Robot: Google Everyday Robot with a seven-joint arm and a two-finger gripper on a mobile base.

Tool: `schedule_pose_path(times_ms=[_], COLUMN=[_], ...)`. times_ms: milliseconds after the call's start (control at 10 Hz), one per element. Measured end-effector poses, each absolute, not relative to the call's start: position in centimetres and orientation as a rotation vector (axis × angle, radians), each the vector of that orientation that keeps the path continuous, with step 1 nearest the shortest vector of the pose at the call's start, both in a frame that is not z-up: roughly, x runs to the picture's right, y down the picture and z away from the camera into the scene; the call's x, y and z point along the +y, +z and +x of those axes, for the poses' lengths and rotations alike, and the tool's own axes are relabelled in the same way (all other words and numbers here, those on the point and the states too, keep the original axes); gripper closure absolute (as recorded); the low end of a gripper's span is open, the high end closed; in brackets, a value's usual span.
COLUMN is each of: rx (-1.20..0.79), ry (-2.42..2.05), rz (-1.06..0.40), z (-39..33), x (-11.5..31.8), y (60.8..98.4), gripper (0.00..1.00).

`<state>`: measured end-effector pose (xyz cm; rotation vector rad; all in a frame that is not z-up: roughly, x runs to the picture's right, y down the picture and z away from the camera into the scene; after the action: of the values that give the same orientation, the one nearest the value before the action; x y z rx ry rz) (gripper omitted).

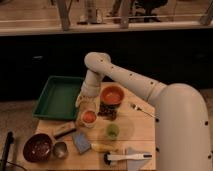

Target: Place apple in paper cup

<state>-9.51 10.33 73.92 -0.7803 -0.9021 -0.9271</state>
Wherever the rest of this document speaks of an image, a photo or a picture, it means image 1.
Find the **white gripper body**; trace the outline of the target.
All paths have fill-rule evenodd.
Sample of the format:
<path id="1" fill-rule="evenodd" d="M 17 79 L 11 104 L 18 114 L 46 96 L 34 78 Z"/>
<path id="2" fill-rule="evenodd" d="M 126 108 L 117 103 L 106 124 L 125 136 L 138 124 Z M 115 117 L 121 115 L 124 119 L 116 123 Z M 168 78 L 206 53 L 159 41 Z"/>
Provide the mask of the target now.
<path id="1" fill-rule="evenodd" d="M 76 102 L 75 102 L 75 106 L 79 109 L 79 110 L 96 110 L 96 103 L 95 103 L 95 99 L 91 98 L 91 97 L 87 97 L 84 96 L 82 94 L 79 94 Z"/>

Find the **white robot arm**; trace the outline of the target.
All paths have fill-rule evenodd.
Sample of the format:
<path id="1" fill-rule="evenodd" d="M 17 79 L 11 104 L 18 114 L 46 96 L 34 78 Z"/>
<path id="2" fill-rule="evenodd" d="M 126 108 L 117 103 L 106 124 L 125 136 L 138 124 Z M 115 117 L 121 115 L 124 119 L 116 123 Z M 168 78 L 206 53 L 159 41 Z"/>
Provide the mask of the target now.
<path id="1" fill-rule="evenodd" d="M 106 53 L 90 52 L 80 98 L 95 98 L 104 77 L 134 93 L 155 108 L 156 171 L 213 171 L 208 110 L 195 88 L 160 81 L 111 63 Z"/>

